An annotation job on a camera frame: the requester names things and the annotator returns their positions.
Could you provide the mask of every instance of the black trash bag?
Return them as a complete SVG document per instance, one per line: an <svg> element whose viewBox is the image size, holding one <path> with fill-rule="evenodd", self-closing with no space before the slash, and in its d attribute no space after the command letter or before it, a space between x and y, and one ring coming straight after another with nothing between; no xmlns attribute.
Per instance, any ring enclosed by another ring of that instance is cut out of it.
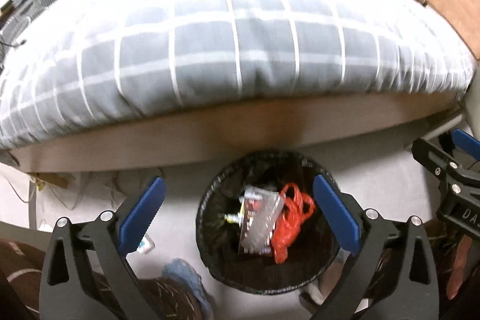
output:
<svg viewBox="0 0 480 320"><path fill-rule="evenodd" d="M313 181L318 174L327 176L337 186L327 170L296 152L254 152L223 169L203 196L196 218L198 250L213 278L247 293L276 295L319 277L339 250L319 208L301 226L282 264L276 264L273 257L239 254L240 228L224 219L225 214L239 212L238 198L246 185L280 191L294 182L301 191L313 196Z"/></svg>

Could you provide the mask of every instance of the blue gripper pad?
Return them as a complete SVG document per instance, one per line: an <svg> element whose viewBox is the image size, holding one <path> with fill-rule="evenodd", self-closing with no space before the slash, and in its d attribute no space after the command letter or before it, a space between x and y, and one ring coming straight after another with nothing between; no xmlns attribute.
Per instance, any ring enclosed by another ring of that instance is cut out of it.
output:
<svg viewBox="0 0 480 320"><path fill-rule="evenodd" d="M480 142L461 129L452 132L452 140L456 147L468 153L475 160L480 160Z"/></svg>
<svg viewBox="0 0 480 320"><path fill-rule="evenodd" d="M162 178L156 178L140 197L118 230L117 251L125 257L135 252L153 218L160 209L167 189Z"/></svg>
<svg viewBox="0 0 480 320"><path fill-rule="evenodd" d="M317 175L313 182L313 197L340 246L353 256L358 255L362 243L357 222L323 176Z"/></svg>

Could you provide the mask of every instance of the wooden bed frame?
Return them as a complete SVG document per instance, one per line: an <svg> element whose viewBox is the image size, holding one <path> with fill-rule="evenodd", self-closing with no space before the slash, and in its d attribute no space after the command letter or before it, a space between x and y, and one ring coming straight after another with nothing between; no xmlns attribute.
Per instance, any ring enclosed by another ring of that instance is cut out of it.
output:
<svg viewBox="0 0 480 320"><path fill-rule="evenodd" d="M454 106L452 92L252 100L95 128L10 152L24 172L166 166L342 139Z"/></svg>

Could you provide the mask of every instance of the checkered bed sheet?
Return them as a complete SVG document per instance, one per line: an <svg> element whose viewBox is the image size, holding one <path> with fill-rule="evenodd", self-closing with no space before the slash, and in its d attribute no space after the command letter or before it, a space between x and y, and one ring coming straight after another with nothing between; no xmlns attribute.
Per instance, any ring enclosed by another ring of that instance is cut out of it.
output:
<svg viewBox="0 0 480 320"><path fill-rule="evenodd" d="M472 54L414 0L57 0L0 76L0 147L252 98L465 92Z"/></svg>

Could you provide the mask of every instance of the silver bolt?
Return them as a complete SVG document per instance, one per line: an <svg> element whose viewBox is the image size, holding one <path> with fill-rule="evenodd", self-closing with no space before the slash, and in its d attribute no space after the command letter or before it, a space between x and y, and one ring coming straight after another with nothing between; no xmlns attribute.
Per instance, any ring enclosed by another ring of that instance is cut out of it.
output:
<svg viewBox="0 0 480 320"><path fill-rule="evenodd" d="M462 191L462 189L460 188L459 185L457 185L456 183L454 183L454 184L452 185L452 191L453 191L455 194L458 194L458 193L460 193L460 191Z"/></svg>
<svg viewBox="0 0 480 320"><path fill-rule="evenodd" d="M57 221L57 226L59 226L60 228L64 227L65 225L67 225L68 223L68 219L66 217L62 217L61 219L58 219Z"/></svg>
<svg viewBox="0 0 480 320"><path fill-rule="evenodd" d="M104 211L102 214L100 214L100 220L102 221L109 221L113 217L113 213L111 211Z"/></svg>
<svg viewBox="0 0 480 320"><path fill-rule="evenodd" d="M366 215L371 220L376 220L378 218L378 212L375 209L368 209Z"/></svg>
<svg viewBox="0 0 480 320"><path fill-rule="evenodd" d="M411 220L415 226L420 226L422 224L422 220L418 216L412 216Z"/></svg>

